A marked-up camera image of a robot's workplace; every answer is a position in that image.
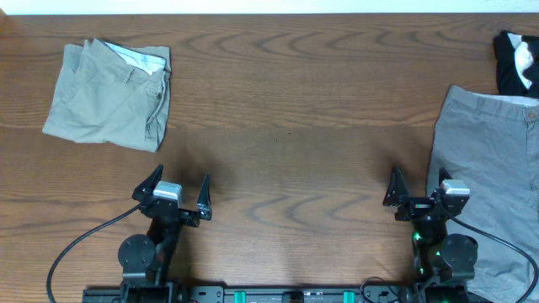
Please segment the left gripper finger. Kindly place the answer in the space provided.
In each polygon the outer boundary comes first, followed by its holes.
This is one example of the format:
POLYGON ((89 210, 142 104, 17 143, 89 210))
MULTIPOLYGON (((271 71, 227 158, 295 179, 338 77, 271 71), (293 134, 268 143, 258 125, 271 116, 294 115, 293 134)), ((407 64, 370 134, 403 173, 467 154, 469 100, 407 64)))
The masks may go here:
POLYGON ((161 181, 163 175, 163 165, 159 164, 155 170, 142 181, 133 191, 132 198, 136 201, 143 201, 147 196, 153 194, 153 190, 161 181))
POLYGON ((200 219, 204 221, 210 221, 212 218, 210 181, 211 176, 209 173, 206 173, 199 194, 199 198, 197 200, 198 213, 200 219))

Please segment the grey shorts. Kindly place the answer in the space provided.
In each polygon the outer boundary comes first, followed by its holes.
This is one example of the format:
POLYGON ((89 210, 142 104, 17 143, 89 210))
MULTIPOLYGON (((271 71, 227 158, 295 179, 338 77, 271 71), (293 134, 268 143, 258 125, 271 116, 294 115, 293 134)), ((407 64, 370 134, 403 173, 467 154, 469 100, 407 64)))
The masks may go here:
POLYGON ((493 302, 515 302, 534 278, 538 258, 538 101, 449 89, 431 153, 426 190, 444 167, 470 189, 450 233, 478 242, 468 289, 493 302))

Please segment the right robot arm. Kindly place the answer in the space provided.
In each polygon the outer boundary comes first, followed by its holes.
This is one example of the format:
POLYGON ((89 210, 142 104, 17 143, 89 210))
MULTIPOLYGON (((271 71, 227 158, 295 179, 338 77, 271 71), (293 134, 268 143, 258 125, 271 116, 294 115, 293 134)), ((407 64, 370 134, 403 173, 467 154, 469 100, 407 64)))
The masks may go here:
POLYGON ((461 214, 470 189, 444 169, 439 187, 429 197, 413 197, 398 167, 391 171, 382 204, 394 207, 396 221, 413 225, 411 236, 415 281, 399 290, 400 302, 468 302, 467 281, 475 277, 478 243, 466 235, 450 234, 446 222, 461 214))

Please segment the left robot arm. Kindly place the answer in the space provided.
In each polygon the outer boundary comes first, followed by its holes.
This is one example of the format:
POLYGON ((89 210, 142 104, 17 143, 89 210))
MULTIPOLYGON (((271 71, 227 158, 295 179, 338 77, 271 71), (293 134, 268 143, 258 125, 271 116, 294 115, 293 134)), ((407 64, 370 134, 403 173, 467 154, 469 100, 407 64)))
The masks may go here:
POLYGON ((201 186, 196 210, 181 207, 183 188, 162 180, 163 165, 133 191, 136 207, 152 220, 147 233, 126 238, 118 251, 123 268, 121 302, 187 302, 189 293, 169 277, 169 269, 185 226, 198 227, 212 218, 210 180, 207 173, 201 186))

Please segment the folded khaki shorts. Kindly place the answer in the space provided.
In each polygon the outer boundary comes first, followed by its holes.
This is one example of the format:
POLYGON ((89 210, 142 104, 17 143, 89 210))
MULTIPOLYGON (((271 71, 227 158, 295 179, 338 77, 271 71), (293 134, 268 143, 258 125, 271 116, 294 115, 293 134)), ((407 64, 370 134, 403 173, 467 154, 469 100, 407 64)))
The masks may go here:
POLYGON ((99 39, 64 48, 43 133, 156 152, 170 108, 170 49, 99 39))

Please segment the black and white garment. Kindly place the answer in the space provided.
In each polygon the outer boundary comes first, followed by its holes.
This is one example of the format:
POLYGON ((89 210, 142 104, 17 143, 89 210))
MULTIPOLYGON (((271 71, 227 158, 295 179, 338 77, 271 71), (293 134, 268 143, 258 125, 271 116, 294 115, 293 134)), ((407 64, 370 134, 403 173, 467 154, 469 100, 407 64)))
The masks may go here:
POLYGON ((538 37, 503 30, 493 45, 499 94, 538 98, 538 37))

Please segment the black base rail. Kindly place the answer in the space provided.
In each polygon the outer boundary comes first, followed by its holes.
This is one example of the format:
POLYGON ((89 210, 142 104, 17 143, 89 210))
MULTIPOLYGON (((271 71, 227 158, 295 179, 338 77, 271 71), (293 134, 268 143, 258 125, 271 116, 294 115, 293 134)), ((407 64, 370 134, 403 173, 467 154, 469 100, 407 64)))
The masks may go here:
POLYGON ((359 302, 485 302, 462 287, 435 287, 424 296, 396 285, 367 283, 340 288, 241 288, 222 286, 92 287, 83 292, 83 303, 172 302, 172 303, 359 303, 359 302))

